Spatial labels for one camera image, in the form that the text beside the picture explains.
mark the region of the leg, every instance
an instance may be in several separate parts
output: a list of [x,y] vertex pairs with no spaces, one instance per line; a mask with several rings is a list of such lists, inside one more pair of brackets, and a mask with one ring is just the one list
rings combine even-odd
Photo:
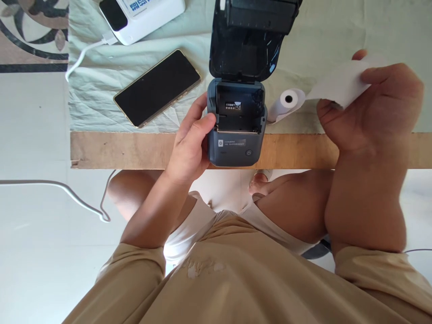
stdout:
[[257,174],[249,192],[264,195],[256,205],[278,227],[303,242],[317,243],[327,233],[324,211],[332,180],[331,170],[288,174],[272,182]]
[[[122,170],[111,179],[108,196],[126,220],[142,205],[161,174],[160,170]],[[196,201],[194,197],[187,197],[173,231],[183,223]]]

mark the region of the white shorts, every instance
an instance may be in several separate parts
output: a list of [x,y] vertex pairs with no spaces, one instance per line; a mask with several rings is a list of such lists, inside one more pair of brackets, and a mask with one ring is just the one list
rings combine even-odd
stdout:
[[303,254],[318,244],[318,242],[316,244],[303,242],[286,233],[268,219],[254,202],[247,205],[240,214],[228,210],[216,213],[202,200],[197,191],[190,192],[189,195],[195,197],[197,202],[185,221],[168,237],[163,249],[163,254],[166,261],[169,263],[179,264],[191,247],[199,241],[215,223],[231,216],[243,218],[258,231],[263,232],[295,254]]

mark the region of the white power bank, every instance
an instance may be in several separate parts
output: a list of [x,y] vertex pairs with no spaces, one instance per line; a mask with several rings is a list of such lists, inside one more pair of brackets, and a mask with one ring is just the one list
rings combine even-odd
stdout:
[[116,38],[130,45],[186,9],[185,0],[103,0],[100,11]]

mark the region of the hand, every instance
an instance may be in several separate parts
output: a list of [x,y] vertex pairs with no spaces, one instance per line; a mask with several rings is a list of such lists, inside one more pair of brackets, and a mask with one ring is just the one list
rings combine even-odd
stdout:
[[[366,54],[359,50],[352,59]],[[327,136],[341,151],[406,143],[420,114],[423,83],[402,63],[367,69],[361,80],[371,86],[344,111],[333,108],[329,100],[318,102]]]
[[192,184],[210,164],[204,139],[215,126],[216,116],[209,113],[201,118],[206,106],[207,92],[194,101],[175,137],[166,173],[177,184]]

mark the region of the table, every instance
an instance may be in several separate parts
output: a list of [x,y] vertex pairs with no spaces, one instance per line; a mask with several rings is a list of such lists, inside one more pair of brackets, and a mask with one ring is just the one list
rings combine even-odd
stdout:
[[[89,51],[81,67],[71,75],[73,168],[167,166],[176,123],[186,114],[192,97],[204,92],[213,78],[208,72],[208,56],[215,0],[185,1],[186,12],[150,34],[145,42]],[[308,92],[318,78],[362,47],[383,54],[389,63],[406,62],[424,81],[426,89],[432,89],[432,65],[428,64],[432,50],[431,16],[432,7],[427,1],[304,1],[292,31],[282,44],[276,70],[263,82],[267,105],[288,88]],[[108,28],[100,15],[98,1],[71,0],[69,24],[72,62],[85,46],[99,41]],[[191,94],[189,101],[170,108],[157,127],[133,129],[113,103],[113,96],[176,48],[184,49],[202,73],[201,87]],[[431,107],[432,93],[426,91],[416,133],[411,137],[410,168],[432,168]],[[261,158],[251,168],[335,166],[338,150],[326,135],[317,134],[322,128],[315,108],[305,105],[296,113],[276,126],[267,126],[269,134],[264,137]]]
[[[174,137],[175,134],[72,132],[72,168],[164,169]],[[246,168],[331,169],[337,158],[338,149],[325,134],[265,134],[260,160]],[[432,133],[411,134],[409,163],[410,169],[432,169]]]

